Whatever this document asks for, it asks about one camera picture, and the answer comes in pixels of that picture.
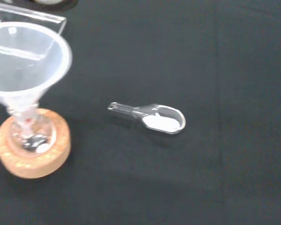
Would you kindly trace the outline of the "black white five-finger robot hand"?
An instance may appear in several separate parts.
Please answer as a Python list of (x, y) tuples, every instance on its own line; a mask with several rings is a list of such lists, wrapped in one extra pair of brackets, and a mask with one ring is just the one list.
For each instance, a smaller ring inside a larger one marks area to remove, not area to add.
[(67, 11), (77, 6), (78, 0), (30, 0), (32, 6), (47, 11)]

